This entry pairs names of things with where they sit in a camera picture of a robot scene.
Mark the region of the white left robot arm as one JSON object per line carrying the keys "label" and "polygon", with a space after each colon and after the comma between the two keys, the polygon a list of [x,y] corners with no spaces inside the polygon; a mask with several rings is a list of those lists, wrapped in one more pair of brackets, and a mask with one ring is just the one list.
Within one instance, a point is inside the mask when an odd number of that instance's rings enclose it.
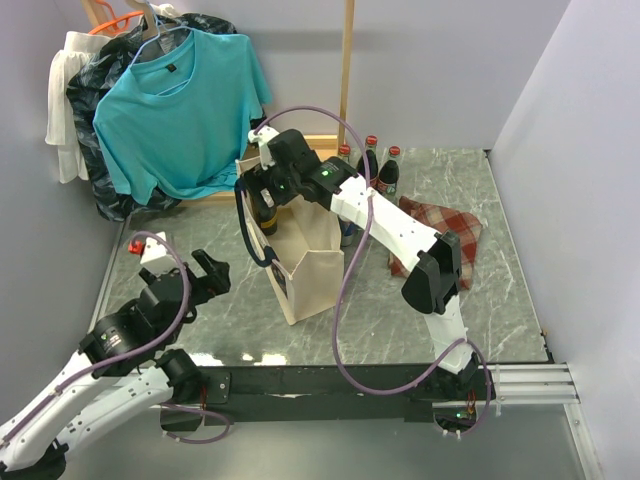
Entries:
{"label": "white left robot arm", "polygon": [[229,292],[230,266],[198,249],[203,269],[141,269],[140,295],[102,317],[62,371],[1,427],[4,479],[58,479],[67,457],[138,415],[164,403],[202,398],[205,380],[182,349],[178,330],[197,308]]}

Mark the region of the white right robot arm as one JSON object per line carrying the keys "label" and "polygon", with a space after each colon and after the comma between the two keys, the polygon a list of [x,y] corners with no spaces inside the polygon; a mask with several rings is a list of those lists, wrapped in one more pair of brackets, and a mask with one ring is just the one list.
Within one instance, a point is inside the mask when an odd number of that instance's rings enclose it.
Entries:
{"label": "white right robot arm", "polygon": [[428,227],[384,198],[347,162],[320,160],[301,132],[264,126],[248,134],[259,162],[240,174],[238,193],[246,193],[261,220],[302,198],[362,228],[386,247],[408,271],[403,299],[425,315],[437,355],[441,392],[460,398],[473,386],[481,364],[467,338],[459,305],[461,246],[453,231]]}

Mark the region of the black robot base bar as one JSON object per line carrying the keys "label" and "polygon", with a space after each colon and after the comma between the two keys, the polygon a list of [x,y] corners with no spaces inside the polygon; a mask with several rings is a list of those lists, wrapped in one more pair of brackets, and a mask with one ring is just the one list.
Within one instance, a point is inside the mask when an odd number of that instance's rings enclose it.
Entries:
{"label": "black robot base bar", "polygon": [[404,393],[377,396],[357,390],[335,366],[284,365],[201,366],[197,381],[180,388],[172,401],[203,406],[233,423],[369,419],[432,423],[440,403],[451,422],[455,408],[479,407],[495,398],[493,379],[482,369],[462,382],[438,368]]}

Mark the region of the Coca-Cola glass bottle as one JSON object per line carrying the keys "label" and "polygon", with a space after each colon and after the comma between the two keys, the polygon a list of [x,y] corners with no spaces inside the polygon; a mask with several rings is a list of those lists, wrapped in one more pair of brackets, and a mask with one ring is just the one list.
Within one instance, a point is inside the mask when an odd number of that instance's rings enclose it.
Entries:
{"label": "Coca-Cola glass bottle", "polygon": [[400,176],[398,160],[401,149],[398,146],[391,146],[387,151],[387,156],[380,169],[377,181],[378,192],[387,199],[393,200],[397,193],[397,185]]}
{"label": "Coca-Cola glass bottle", "polygon": [[345,162],[348,162],[350,160],[350,155],[351,155],[350,146],[347,144],[341,145],[338,148],[338,155],[342,160],[344,160]]}
{"label": "Coca-Cola glass bottle", "polygon": [[379,164],[377,159],[378,137],[368,135],[365,139],[365,153],[359,158],[356,170],[362,177],[366,176],[369,171],[369,185],[375,188],[379,176]]}

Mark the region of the silver top drink can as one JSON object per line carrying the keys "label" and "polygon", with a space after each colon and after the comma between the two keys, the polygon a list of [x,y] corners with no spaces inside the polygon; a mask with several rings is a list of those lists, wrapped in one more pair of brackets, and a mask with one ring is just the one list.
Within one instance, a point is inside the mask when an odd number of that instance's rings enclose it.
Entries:
{"label": "silver top drink can", "polygon": [[257,224],[265,236],[273,235],[277,231],[277,204],[269,195],[257,195],[254,200],[254,211]]}

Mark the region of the red tab drink can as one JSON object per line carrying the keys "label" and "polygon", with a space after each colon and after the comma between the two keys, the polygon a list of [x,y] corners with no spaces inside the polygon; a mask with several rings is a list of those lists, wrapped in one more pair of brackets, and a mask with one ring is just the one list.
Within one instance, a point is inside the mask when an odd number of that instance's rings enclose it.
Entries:
{"label": "red tab drink can", "polygon": [[357,230],[357,226],[350,221],[339,219],[339,226],[341,231],[341,242],[340,245],[342,247],[348,247],[352,244],[355,232]]}

